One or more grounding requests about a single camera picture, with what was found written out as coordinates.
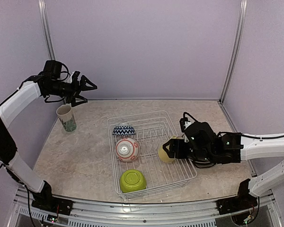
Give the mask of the pale yellow cup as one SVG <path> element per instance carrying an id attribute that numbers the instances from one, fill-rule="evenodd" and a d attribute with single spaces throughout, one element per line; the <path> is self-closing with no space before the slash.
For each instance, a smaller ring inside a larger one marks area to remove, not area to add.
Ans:
<path id="1" fill-rule="evenodd" d="M 180 136 L 175 136 L 173 135 L 172 137 L 170 137 L 169 139 L 180 139 L 180 140 L 184 140 L 183 137 L 180 137 Z M 176 159 L 175 158 L 170 158 L 168 156 L 168 154 L 166 153 L 166 151 L 163 149 L 163 145 L 161 145 L 159 148 L 158 148 L 158 156 L 160 158 L 160 160 L 164 163 L 172 163 L 174 162 Z"/>

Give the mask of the teal floral mug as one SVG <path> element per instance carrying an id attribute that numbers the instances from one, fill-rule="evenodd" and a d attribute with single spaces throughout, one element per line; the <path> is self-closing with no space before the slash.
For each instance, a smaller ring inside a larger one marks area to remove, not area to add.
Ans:
<path id="1" fill-rule="evenodd" d="M 74 113 L 70 104 L 61 105 L 56 114 L 66 132 L 75 131 L 77 128 Z"/>

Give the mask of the white red patterned bowl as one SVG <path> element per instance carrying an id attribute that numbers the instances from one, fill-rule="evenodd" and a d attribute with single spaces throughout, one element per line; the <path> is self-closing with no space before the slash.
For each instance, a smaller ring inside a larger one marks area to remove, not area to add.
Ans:
<path id="1" fill-rule="evenodd" d="M 140 146 L 133 138 L 120 139 L 115 146 L 115 152 L 121 162 L 133 162 L 140 153 Z"/>

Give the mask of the lime green bowl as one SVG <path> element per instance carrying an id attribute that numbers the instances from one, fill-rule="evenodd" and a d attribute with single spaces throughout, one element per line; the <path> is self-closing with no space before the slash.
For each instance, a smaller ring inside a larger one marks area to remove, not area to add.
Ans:
<path id="1" fill-rule="evenodd" d="M 144 190 L 147 187 L 144 175 L 136 170 L 126 170 L 120 177 L 120 188 L 123 193 Z"/>

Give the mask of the blue white patterned bowl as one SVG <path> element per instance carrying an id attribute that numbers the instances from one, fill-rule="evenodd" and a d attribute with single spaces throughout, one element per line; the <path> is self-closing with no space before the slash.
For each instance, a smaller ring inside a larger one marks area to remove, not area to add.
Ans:
<path id="1" fill-rule="evenodd" d="M 135 134 L 134 127 L 126 123 L 115 126 L 112 132 L 114 136 L 133 136 Z"/>

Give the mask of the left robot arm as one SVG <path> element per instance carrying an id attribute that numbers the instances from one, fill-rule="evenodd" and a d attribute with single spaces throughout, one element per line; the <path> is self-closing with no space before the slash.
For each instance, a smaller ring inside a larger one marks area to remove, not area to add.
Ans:
<path id="1" fill-rule="evenodd" d="M 0 104 L 0 162 L 11 176 L 23 183 L 46 210 L 53 210 L 57 200 L 52 189 L 27 165 L 18 153 L 17 146 L 8 131 L 13 120 L 33 101 L 43 96 L 60 96 L 72 107 L 84 104 L 87 99 L 82 91 L 96 90 L 97 86 L 80 72 L 75 71 L 70 82 L 60 79 L 59 75 L 42 73 L 23 81 L 17 90 Z"/>

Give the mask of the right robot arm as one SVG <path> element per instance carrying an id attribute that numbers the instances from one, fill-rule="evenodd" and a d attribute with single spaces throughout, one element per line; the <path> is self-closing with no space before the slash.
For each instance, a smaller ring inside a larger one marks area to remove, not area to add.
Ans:
<path id="1" fill-rule="evenodd" d="M 263 174 L 240 183 L 233 198 L 237 210 L 244 209 L 251 198 L 284 182 L 284 133 L 252 136 L 244 133 L 220 132 L 210 129 L 185 130 L 184 137 L 174 137 L 158 149 L 163 162 L 191 159 L 196 165 L 240 163 L 257 158 L 283 157 L 278 165 Z"/>

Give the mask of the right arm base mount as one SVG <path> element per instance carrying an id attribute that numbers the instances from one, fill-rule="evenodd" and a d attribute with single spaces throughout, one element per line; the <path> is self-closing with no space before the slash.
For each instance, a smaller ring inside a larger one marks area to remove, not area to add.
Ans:
<path id="1" fill-rule="evenodd" d="M 258 205 L 257 198 L 236 198 L 230 197 L 226 199 L 220 199 L 216 202 L 220 215 L 234 213 L 241 210 L 253 208 Z"/>

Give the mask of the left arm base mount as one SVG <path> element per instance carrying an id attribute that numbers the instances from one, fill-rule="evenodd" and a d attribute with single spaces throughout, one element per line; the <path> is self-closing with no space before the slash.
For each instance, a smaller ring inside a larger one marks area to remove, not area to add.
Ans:
<path id="1" fill-rule="evenodd" d="M 32 207 L 56 213 L 58 215 L 62 214 L 69 216 L 73 207 L 73 203 L 73 201 L 68 199 L 53 197 L 50 201 L 33 199 Z"/>

